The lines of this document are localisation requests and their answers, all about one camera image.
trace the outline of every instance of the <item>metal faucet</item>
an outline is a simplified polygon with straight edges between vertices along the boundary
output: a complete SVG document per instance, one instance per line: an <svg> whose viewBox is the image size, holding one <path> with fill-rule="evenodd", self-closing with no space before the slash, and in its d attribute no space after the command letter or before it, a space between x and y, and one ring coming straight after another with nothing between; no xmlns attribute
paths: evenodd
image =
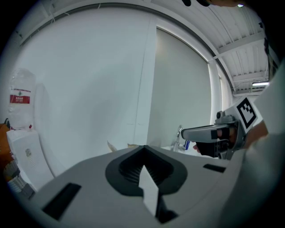
<svg viewBox="0 0 285 228"><path fill-rule="evenodd" d="M182 131L183 127L182 125L179 125L177 133L175 135L175 142L174 142L174 146L172 151L176 152L178 147L179 147L179 141L180 141L180 135L181 135L181 131Z"/></svg>

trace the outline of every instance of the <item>black slot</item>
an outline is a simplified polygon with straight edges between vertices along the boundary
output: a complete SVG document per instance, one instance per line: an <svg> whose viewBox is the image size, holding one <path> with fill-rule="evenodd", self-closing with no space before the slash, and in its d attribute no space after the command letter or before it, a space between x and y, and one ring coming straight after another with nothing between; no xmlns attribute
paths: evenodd
<svg viewBox="0 0 285 228"><path fill-rule="evenodd" d="M211 164L206 164L203 167L206 168L206 169L210 169L210 170L213 170L213 171L220 172L220 173L223 173L226 170L225 167L215 166L215 165L211 165Z"/></svg>
<svg viewBox="0 0 285 228"><path fill-rule="evenodd" d="M81 188L78 184L67 184L43 209L43 212L59 220L63 212Z"/></svg>

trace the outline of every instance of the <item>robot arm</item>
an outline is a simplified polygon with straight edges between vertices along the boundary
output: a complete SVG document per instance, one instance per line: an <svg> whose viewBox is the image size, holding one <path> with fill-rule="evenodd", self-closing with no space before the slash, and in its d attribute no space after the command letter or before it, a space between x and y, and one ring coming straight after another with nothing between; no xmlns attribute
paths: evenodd
<svg viewBox="0 0 285 228"><path fill-rule="evenodd" d="M247 133L256 120L252 104L244 97L227 110L218 112L214 125L184 129L181 135L185 140L196 142L202 155L230 160L233 153L244 146ZM230 128L237 132L234 145L228 139ZM220 138L217 135L219 129L222 130Z"/></svg>

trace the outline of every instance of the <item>ceiling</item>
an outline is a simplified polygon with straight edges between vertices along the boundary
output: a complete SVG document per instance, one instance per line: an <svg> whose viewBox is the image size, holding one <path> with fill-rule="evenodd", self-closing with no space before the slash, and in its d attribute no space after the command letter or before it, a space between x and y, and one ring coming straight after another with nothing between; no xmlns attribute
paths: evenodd
<svg viewBox="0 0 285 228"><path fill-rule="evenodd" d="M196 0L186 7L181 0L40 0L16 28L23 44L43 26L66 16L78 7L90 4L121 2L148 8L166 9L195 26L213 47L213 59L222 63L236 96L259 95L264 87L252 87L253 81L268 80L267 57L264 52L264 33L260 18L247 7L203 7Z"/></svg>

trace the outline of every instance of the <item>blue object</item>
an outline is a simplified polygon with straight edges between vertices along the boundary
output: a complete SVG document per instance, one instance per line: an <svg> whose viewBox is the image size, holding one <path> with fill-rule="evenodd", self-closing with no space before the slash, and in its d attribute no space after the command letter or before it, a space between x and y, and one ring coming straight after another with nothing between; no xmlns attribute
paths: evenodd
<svg viewBox="0 0 285 228"><path fill-rule="evenodd" d="M189 145L190 145L190 141L189 140L185 140L185 144L184 144L185 150L188 150Z"/></svg>

